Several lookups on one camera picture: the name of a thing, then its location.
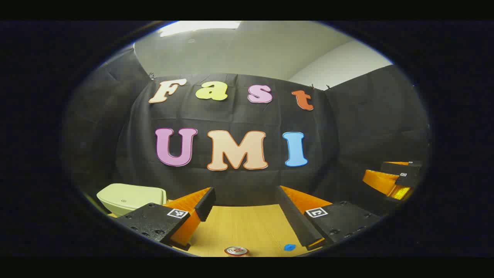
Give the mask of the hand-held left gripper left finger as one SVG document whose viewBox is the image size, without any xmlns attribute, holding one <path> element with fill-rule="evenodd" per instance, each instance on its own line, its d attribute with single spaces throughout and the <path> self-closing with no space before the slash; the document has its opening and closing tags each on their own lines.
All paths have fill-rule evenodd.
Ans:
<svg viewBox="0 0 494 278">
<path fill-rule="evenodd" d="M 147 203 L 115 220 L 154 241 L 187 251 L 194 232 L 206 221 L 215 201 L 215 188 L 210 187 L 168 204 Z"/>
</svg>

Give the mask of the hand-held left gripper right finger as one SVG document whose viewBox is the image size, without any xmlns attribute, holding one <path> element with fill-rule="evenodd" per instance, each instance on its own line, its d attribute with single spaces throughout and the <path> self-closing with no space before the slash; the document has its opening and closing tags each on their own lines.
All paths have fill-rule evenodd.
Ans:
<svg viewBox="0 0 494 278">
<path fill-rule="evenodd" d="M 275 190 L 275 197 L 307 250 L 346 241 L 381 220 L 378 215 L 348 201 L 331 203 L 282 185 Z"/>
</svg>

